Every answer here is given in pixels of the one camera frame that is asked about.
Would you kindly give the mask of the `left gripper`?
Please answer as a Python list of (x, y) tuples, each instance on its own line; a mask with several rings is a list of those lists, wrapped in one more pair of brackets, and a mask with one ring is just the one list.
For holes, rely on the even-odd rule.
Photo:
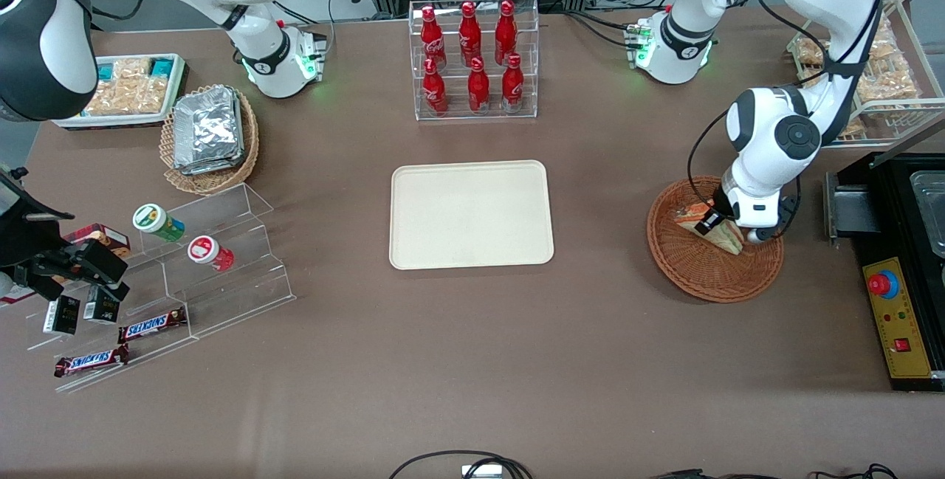
[(713, 204), (694, 204), (695, 233), (730, 228), (730, 220), (743, 229), (774, 229), (780, 223), (780, 192), (784, 170), (765, 166), (732, 165), (723, 173), (713, 193)]

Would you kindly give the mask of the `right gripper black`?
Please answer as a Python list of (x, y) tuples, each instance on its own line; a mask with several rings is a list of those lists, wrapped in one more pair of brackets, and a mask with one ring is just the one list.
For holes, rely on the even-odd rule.
[(125, 300), (131, 290), (123, 280), (128, 264), (95, 239), (68, 246), (61, 239), (60, 222), (73, 220), (74, 214), (34, 199), (21, 183), (27, 174), (26, 168), (2, 169), (2, 291), (16, 285), (54, 301), (64, 291), (55, 277), (67, 271), (71, 280), (97, 285), (112, 300)]

